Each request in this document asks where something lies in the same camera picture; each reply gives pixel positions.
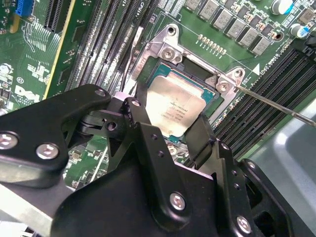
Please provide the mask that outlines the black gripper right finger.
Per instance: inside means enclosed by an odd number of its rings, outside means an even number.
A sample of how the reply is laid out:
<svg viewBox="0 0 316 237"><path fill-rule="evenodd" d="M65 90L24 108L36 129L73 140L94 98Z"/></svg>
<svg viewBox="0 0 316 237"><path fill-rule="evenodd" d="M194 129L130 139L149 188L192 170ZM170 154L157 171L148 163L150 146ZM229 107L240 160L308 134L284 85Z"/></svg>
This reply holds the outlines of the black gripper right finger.
<svg viewBox="0 0 316 237"><path fill-rule="evenodd" d="M200 114L187 130L187 166L215 182L216 226L225 237L304 237L306 224L252 161L238 162Z"/></svg>

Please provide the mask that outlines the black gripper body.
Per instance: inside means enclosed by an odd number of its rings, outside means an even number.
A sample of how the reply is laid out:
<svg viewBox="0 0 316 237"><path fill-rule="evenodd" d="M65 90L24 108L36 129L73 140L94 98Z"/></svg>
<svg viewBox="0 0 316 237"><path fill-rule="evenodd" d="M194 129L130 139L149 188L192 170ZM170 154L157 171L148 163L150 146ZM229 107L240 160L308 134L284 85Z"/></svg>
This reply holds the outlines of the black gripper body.
<svg viewBox="0 0 316 237"><path fill-rule="evenodd" d="M67 197L52 222L54 237L231 237L233 227L216 196L215 181L177 171L193 205L183 229L168 232L152 217L139 162L128 161Z"/></svg>

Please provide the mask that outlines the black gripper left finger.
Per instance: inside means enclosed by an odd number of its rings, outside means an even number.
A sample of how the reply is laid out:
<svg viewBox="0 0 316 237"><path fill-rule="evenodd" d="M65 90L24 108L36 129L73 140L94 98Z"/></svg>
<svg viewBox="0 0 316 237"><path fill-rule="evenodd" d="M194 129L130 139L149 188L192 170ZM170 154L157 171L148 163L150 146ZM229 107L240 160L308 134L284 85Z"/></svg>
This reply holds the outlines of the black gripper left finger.
<svg viewBox="0 0 316 237"><path fill-rule="evenodd" d="M62 174L69 150L100 132L115 145L118 164L136 159L156 223L168 232L190 222L192 206L161 131L143 102L112 101L88 84L0 118L0 208L52 237L53 218L72 193Z"/></svg>

